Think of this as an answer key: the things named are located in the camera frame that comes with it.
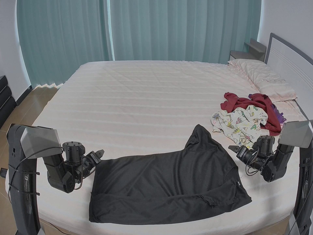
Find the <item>brown floor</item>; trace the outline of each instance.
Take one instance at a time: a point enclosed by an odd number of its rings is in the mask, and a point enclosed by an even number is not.
[[[23,100],[23,102],[14,109],[9,118],[6,120],[0,130],[0,167],[8,168],[8,144],[6,132],[11,123],[19,123],[32,125],[39,114],[44,109],[45,105],[57,92],[56,88],[37,88],[33,90]],[[41,220],[45,228],[46,235],[62,235],[48,222]],[[282,235],[285,232],[288,219],[284,219],[274,225],[264,227],[249,235]],[[75,234],[64,229],[62,231],[68,234]],[[16,232],[15,220],[12,212],[12,207],[5,191],[5,179],[0,177],[0,235],[14,235]]]

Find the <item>white bed sheet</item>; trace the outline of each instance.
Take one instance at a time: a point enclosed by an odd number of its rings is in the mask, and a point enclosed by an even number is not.
[[[232,66],[187,61],[108,61],[82,65],[48,102],[34,125],[55,128],[61,144],[79,141],[102,159],[182,150],[201,124],[223,145],[239,167],[252,202],[237,210],[193,222],[169,225],[119,225],[88,221],[94,175],[80,190],[52,188],[38,159],[39,217],[81,235],[231,234],[243,235],[287,217],[294,206],[299,175],[295,148],[285,176],[272,183],[248,177],[245,165],[227,149],[233,141],[212,133],[210,116],[220,110],[225,92],[258,93]],[[277,102],[288,121],[304,120],[293,101]]]

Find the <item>white headboard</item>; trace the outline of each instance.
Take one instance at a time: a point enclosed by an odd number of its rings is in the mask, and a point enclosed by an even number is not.
[[[271,33],[265,63],[295,89],[302,113],[313,119],[313,59]]]

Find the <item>purple fabric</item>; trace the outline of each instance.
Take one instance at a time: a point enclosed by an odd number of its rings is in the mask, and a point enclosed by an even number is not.
[[[272,104],[271,107],[274,110],[279,123],[284,123],[287,119],[284,118],[283,113],[279,113],[277,107],[274,104]]]

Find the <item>teal curtain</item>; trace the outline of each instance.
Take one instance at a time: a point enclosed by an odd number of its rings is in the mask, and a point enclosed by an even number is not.
[[[33,87],[106,60],[226,63],[257,39],[261,0],[17,0]]]
[[[110,0],[115,60],[226,63],[257,39],[261,0]]]
[[[18,35],[33,87],[64,83],[80,65],[109,60],[104,0],[17,0]]]

